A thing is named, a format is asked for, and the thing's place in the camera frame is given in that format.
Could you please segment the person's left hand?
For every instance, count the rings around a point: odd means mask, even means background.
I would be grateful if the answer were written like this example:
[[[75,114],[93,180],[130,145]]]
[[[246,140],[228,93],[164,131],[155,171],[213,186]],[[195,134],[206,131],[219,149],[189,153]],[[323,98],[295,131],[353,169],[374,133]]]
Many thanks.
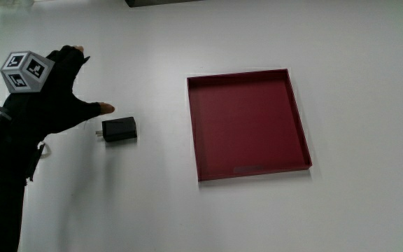
[[[65,45],[47,58],[55,64],[42,90],[11,94],[0,108],[0,123],[10,135],[43,139],[115,111],[110,104],[82,101],[73,93],[76,77],[89,60],[83,47]]]

